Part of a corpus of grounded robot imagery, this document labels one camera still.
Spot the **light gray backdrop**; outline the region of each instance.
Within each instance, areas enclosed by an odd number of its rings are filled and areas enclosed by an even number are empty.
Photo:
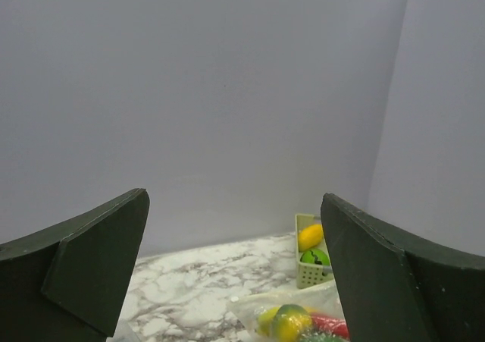
[[[485,256],[485,0],[409,0],[368,209]]]
[[[406,0],[0,0],[0,242],[132,187],[142,253],[365,206]]]

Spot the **toy pepper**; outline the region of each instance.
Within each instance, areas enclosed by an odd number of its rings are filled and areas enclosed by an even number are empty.
[[[317,331],[332,334],[347,340],[350,338],[345,319],[332,318],[319,312],[312,312],[310,316],[313,327]]]

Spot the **plastic bag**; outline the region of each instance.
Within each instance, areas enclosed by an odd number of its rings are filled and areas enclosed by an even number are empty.
[[[227,304],[255,341],[348,341],[335,281],[302,290],[233,297]]]
[[[140,342],[138,336],[133,332],[128,322],[120,319],[116,326],[116,331],[112,338],[108,338],[106,342]]]

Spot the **marble countertop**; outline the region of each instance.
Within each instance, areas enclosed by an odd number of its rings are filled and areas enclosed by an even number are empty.
[[[121,318],[141,342],[249,342],[231,297],[296,289],[294,235],[140,259]]]

